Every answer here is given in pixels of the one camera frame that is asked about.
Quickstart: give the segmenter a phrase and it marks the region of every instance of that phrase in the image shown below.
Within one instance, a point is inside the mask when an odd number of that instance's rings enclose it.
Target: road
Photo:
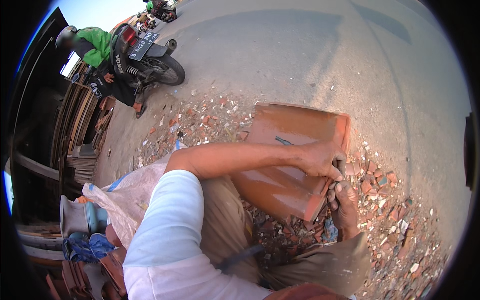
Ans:
[[[397,171],[406,196],[434,208],[441,237],[455,247],[470,200],[470,105],[455,52],[422,4],[184,0],[177,12],[156,28],[161,43],[179,44],[173,57],[188,85],[177,98],[215,82],[225,93],[350,114],[352,135],[357,129]]]

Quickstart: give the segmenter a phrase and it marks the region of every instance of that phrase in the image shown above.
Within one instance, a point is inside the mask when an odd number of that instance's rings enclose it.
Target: khaki pants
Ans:
[[[245,212],[239,194],[227,177],[202,181],[204,223],[200,248],[213,265],[249,247],[244,235]],[[262,277],[275,290],[306,282],[351,296],[370,272],[370,253],[364,232],[347,241],[298,255],[294,262],[260,270],[253,257],[231,266],[227,274],[257,283]]]

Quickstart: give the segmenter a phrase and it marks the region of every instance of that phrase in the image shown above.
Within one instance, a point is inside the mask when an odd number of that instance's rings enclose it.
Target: exhaust pipe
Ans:
[[[177,48],[177,41],[172,39],[169,39],[168,42],[165,44],[165,47],[167,47],[167,51],[165,54],[172,55],[173,51]]]

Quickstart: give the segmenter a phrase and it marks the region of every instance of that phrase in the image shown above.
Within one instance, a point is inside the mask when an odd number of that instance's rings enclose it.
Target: hand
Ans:
[[[345,173],[347,155],[333,142],[315,142],[300,146],[299,168],[310,176],[328,176],[342,180]]]
[[[113,82],[113,79],[112,78],[115,78],[115,76],[113,76],[113,74],[110,74],[110,73],[107,73],[105,74],[105,76],[103,76],[103,79],[105,79],[105,81],[110,84]]]
[[[351,239],[359,233],[357,228],[359,195],[346,180],[334,182],[328,189],[328,207],[332,212],[333,223],[338,229],[338,241]]]

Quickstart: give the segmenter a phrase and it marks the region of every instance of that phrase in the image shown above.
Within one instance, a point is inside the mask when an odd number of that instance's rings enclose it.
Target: green jacket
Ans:
[[[98,27],[80,29],[75,37],[74,50],[84,62],[102,71],[108,67],[110,38],[110,33]]]
[[[152,3],[152,0],[150,0],[150,1],[147,3],[147,12],[148,12],[148,13],[151,13],[151,12],[152,12],[152,8],[153,8],[153,3]]]

